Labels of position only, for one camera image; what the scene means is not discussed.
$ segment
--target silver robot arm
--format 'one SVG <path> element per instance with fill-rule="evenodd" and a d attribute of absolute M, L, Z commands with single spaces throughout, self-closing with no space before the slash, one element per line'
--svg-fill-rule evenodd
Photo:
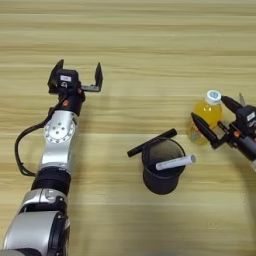
<path fill-rule="evenodd" d="M 4 240 L 0 256 L 66 256 L 70 220 L 67 196 L 71 182 L 73 149 L 84 91 L 100 91 L 101 67 L 96 85 L 82 86 L 78 73 L 63 69 L 63 61 L 52 71 L 49 92 L 65 100 L 44 125 L 45 151 L 32 188 L 25 195 Z"/>

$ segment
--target screw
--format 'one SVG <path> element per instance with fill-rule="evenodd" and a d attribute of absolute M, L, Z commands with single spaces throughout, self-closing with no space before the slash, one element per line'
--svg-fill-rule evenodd
<path fill-rule="evenodd" d="M 62 87 L 65 87 L 65 88 L 68 87 L 68 84 L 67 84 L 66 82 L 62 82 L 60 85 L 61 85 Z"/>

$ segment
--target yellow liquid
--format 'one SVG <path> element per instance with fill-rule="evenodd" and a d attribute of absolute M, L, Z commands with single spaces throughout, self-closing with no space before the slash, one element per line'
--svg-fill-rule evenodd
<path fill-rule="evenodd" d="M 220 104 L 209 105 L 204 100 L 196 104 L 194 112 L 202 117 L 209 124 L 211 129 L 214 129 L 217 126 L 218 121 L 220 121 L 222 117 L 222 108 Z M 208 142 L 199 132 L 193 121 L 189 124 L 188 136 L 192 142 L 199 145 L 204 145 Z"/>

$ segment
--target black cup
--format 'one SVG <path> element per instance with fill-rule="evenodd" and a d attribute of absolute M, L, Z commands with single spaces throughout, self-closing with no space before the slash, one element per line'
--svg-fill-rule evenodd
<path fill-rule="evenodd" d="M 184 149 L 174 140 L 160 137 L 147 143 L 142 150 L 144 165 L 143 180 L 147 188 L 155 194 L 166 195 L 178 185 L 185 166 L 156 170 L 156 163 L 185 156 Z"/>

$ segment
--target bottle cap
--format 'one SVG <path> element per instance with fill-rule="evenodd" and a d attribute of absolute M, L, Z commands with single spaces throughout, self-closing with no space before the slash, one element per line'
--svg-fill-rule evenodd
<path fill-rule="evenodd" d="M 205 101 L 209 105 L 218 105 L 221 101 L 221 94 L 218 91 L 210 90 L 206 94 Z"/>

